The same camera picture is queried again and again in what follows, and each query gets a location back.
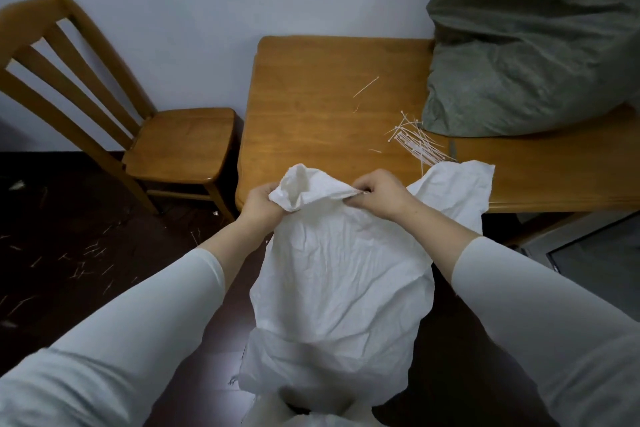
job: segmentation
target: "white long-sleeve shirt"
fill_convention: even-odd
[[[636,321],[484,237],[462,253],[452,285],[560,425],[640,425]],[[0,424],[142,425],[224,292],[215,257],[192,250],[0,378]]]

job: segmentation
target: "white plastic bag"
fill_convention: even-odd
[[[481,232],[492,176],[482,162],[441,162],[407,189]],[[342,203],[358,192],[298,164],[269,195],[298,212],[276,228],[251,289],[257,326],[242,390],[340,414],[406,388],[419,322],[433,304],[431,259],[400,226]]]

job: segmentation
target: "wooden table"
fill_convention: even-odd
[[[419,179],[420,162],[386,132],[401,110],[420,120],[432,47],[418,39],[264,37],[238,160],[238,208],[251,188],[299,162],[348,183],[379,167],[407,185]],[[491,212],[640,208],[640,118],[630,107],[525,137],[433,137],[460,162],[495,164]]]

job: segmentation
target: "person's left hand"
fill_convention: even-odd
[[[259,230],[263,233],[262,236],[271,233],[280,224],[282,218],[289,214],[279,204],[269,201],[269,193],[276,189],[278,184],[271,182],[249,191],[238,221]]]

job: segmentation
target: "dark floor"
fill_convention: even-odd
[[[159,201],[147,213],[81,154],[0,154],[0,372],[224,225],[201,201]],[[21,190],[5,191],[15,180]],[[488,216],[485,234],[517,231]],[[187,358],[148,426],[235,426],[253,396],[229,380],[255,326],[249,289],[264,246],[246,260],[198,350]],[[533,384],[492,344],[474,314],[435,271],[433,310],[415,342],[409,388],[374,409],[388,425],[555,425]]]

